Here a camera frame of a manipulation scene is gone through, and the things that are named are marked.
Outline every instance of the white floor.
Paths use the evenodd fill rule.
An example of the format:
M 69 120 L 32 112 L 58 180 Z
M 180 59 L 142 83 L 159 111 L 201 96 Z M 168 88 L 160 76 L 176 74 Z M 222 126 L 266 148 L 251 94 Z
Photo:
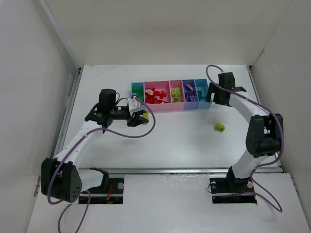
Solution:
M 258 204 L 212 204 L 208 175 L 130 175 L 123 204 L 91 205 L 79 233 L 310 233 L 290 175 L 254 177 L 275 195 L 283 213 L 261 198 Z M 66 205 L 51 206 L 39 194 L 27 233 L 57 233 Z M 61 221 L 63 233 L 75 232 L 84 209 L 70 207 Z
M 245 65 L 221 67 L 225 72 L 233 72 L 236 85 L 243 86 L 249 96 L 256 99 Z M 206 65 L 85 66 L 65 145 L 73 139 L 85 116 L 97 103 L 101 89 L 112 88 L 121 97 L 130 97 L 132 82 L 206 79 L 205 69 Z M 217 69 L 210 70 L 216 82 L 218 73 Z M 245 151 L 248 123 L 233 108 L 212 104 L 209 110 L 158 112 L 155 117 L 156 127 L 145 138 L 126 139 L 105 133 L 90 148 L 81 167 L 229 168 Z M 225 125 L 223 133 L 214 130 L 217 123 Z M 147 126 L 128 128 L 125 121 L 115 121 L 109 128 L 124 134 L 139 135 L 147 132 L 151 124 L 152 121 Z

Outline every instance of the blue compartment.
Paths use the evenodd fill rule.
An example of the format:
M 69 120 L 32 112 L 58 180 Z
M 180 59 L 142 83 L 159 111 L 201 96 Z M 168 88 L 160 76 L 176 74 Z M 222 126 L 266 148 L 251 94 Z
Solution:
M 187 88 L 187 84 L 193 87 L 193 91 Z M 185 93 L 185 109 L 197 109 L 199 105 L 199 99 L 195 87 L 194 79 L 183 80 L 183 88 Z
M 196 79 L 195 85 L 196 85 L 196 92 L 199 98 L 198 109 L 209 109 L 212 104 L 212 101 L 205 102 L 208 91 L 208 84 L 206 79 Z

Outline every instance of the green toy piece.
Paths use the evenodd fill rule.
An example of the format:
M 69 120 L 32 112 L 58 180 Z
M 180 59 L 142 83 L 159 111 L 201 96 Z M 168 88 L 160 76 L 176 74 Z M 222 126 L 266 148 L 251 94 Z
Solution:
M 177 96 L 180 96 L 180 95 L 181 95 L 181 91 L 180 91 L 180 88 L 179 88 L 179 87 L 176 87 L 176 88 L 175 88 L 175 94 L 176 94 Z
M 179 99 L 179 98 L 174 98 L 173 99 L 173 103 L 179 103 L 179 102 L 181 102 L 181 99 Z
M 225 127 L 224 127 L 224 125 L 216 124 L 214 129 L 217 131 L 223 132 L 225 130 Z
M 132 92 L 137 93 L 138 91 L 139 91 L 138 86 L 133 86 L 133 87 L 132 87 Z
M 148 116 L 148 113 L 143 113 L 142 114 L 142 117 L 149 120 L 149 116 Z
M 174 98 L 174 97 L 176 96 L 175 90 L 172 90 L 172 91 L 171 91 L 171 94 L 172 94 L 172 97 Z

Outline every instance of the pink compartment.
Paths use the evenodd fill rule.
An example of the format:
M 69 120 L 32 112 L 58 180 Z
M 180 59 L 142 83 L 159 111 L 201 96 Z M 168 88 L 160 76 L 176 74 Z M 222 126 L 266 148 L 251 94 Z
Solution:
M 171 91 L 177 87 L 179 87 L 181 91 L 181 96 L 179 96 L 179 98 L 181 99 L 181 102 L 173 103 L 173 98 L 171 98 L 172 99 L 172 110 L 184 110 L 185 109 L 185 94 L 184 94 L 183 82 L 181 80 L 171 80 L 170 87 L 171 87 Z
M 145 82 L 144 83 L 146 89 L 152 89 L 155 88 L 156 91 L 164 91 L 166 92 L 166 97 L 164 97 L 163 101 L 167 103 L 147 103 L 147 105 L 151 108 L 152 111 L 170 111 L 172 110 L 172 99 L 171 99 L 171 91 L 170 91 L 170 82 L 169 81 L 157 81 L 157 82 Z

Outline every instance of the red toy piece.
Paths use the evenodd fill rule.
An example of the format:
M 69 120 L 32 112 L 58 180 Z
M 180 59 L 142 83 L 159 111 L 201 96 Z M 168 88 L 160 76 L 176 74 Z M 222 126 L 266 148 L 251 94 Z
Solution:
M 149 95 L 145 96 L 146 103 L 151 103 L 151 97 Z
M 154 91 L 154 96 L 160 96 L 160 92 L 159 91 Z
M 162 99 L 164 99 L 164 97 L 166 97 L 166 92 L 164 92 L 164 91 L 161 91 L 161 93 L 160 93 L 160 99 L 162 100 Z

